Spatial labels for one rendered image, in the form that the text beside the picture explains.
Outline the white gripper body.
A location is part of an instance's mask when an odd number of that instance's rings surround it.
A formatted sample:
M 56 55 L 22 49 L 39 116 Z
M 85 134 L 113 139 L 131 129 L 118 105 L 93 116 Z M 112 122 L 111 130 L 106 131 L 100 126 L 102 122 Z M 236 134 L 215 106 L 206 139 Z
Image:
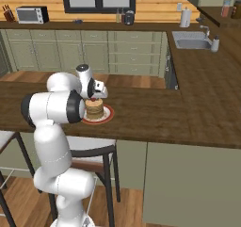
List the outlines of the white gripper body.
M 95 91 L 91 96 L 91 99 L 105 99 L 107 97 L 108 97 L 108 91 L 107 91 L 107 88 L 104 88 L 100 92 Z

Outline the brown pancake stack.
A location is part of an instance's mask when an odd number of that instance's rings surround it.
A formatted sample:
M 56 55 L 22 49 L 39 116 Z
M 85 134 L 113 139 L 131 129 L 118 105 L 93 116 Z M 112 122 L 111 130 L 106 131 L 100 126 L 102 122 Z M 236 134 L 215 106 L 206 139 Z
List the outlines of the brown pancake stack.
M 95 101 L 86 100 L 87 117 L 92 120 L 100 119 L 104 115 L 104 103 L 102 99 Z

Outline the olive counter base cupboard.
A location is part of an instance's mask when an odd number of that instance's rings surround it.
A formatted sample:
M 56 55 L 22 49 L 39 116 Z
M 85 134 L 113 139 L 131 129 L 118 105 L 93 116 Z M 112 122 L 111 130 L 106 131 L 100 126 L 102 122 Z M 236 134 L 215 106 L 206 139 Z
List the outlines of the olive counter base cupboard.
M 241 150 L 120 140 L 120 185 L 143 191 L 142 219 L 241 227 Z

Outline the white plate with red rim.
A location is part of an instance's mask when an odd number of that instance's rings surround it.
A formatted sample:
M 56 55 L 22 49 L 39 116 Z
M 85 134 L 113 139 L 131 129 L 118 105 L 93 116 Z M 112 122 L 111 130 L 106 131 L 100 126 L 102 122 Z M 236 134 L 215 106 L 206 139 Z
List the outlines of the white plate with red rim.
M 110 105 L 104 105 L 104 115 L 100 119 L 90 120 L 87 118 L 87 115 L 84 115 L 82 122 L 89 125 L 103 124 L 110 122 L 113 119 L 114 114 L 115 111 Z

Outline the olive base cupboard run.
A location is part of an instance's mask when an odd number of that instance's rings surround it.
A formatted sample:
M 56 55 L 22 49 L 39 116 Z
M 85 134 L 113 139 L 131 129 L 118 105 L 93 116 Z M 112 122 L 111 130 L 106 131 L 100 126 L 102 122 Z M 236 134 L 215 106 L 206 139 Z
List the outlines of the olive base cupboard run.
M 1 29 L 14 71 L 164 75 L 167 34 L 141 31 Z

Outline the dark dishwasher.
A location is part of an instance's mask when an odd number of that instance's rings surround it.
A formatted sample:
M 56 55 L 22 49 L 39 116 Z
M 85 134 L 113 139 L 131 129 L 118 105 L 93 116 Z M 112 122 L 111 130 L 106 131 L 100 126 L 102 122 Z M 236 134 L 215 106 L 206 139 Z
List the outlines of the dark dishwasher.
M 179 88 L 169 47 L 167 47 L 167 53 L 166 53 L 165 83 L 166 83 L 167 89 Z

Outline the steel sink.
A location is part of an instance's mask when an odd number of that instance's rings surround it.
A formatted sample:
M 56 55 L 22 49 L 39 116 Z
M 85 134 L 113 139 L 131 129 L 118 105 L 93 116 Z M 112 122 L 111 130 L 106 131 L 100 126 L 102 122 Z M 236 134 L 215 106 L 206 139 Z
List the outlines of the steel sink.
M 212 41 L 200 31 L 173 31 L 172 36 L 178 49 L 207 49 Z

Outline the silver toaster oven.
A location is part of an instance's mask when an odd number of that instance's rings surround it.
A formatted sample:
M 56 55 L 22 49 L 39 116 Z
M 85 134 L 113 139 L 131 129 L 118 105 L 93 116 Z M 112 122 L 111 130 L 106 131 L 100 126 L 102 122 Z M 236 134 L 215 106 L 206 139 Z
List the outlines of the silver toaster oven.
M 46 6 L 22 6 L 15 9 L 19 24 L 45 24 L 49 21 Z

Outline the white paper towel roll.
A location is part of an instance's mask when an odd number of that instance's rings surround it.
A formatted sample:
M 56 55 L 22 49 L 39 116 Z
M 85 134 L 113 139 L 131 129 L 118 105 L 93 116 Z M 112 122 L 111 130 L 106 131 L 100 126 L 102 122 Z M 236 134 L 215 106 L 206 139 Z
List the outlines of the white paper towel roll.
M 189 8 L 185 8 L 181 13 L 180 27 L 189 27 L 192 11 Z

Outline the brown knife block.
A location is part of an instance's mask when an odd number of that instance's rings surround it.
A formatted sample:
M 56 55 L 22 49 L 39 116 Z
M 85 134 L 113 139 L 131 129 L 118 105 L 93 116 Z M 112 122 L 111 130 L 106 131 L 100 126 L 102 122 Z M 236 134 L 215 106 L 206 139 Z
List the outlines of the brown knife block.
M 14 15 L 8 5 L 3 6 L 3 11 L 4 11 L 4 16 L 8 22 L 12 23 L 15 21 Z

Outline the silver tap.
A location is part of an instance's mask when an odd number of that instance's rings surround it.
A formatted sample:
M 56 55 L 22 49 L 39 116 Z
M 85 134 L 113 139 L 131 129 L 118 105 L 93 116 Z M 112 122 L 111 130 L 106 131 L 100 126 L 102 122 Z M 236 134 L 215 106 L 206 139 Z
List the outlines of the silver tap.
M 209 26 L 200 25 L 200 29 L 203 29 L 205 31 L 205 38 L 209 39 L 209 36 L 210 36 Z

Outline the white soap dispenser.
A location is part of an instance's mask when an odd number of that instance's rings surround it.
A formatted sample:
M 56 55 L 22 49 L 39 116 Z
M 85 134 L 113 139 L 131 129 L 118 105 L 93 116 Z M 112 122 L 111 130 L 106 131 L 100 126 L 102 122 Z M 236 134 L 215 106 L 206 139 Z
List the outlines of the white soap dispenser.
M 213 53 L 218 51 L 218 47 L 219 47 L 219 36 L 215 35 L 213 41 L 212 41 L 212 45 L 211 45 L 211 51 Z

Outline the pink tall cylinder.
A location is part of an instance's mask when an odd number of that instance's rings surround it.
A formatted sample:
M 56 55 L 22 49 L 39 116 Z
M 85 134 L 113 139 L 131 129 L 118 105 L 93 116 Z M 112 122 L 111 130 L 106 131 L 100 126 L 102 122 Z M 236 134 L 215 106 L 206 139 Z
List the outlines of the pink tall cylinder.
M 221 16 L 222 17 L 228 16 L 231 1 L 232 0 L 223 0 L 223 5 L 222 5 L 222 9 L 221 9 Z

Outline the brown jar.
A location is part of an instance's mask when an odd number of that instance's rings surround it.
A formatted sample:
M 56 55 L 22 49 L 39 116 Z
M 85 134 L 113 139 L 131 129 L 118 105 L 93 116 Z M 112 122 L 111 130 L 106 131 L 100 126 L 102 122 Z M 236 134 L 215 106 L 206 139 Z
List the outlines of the brown jar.
M 233 19 L 240 19 L 241 18 L 241 1 L 234 3 L 232 18 Z

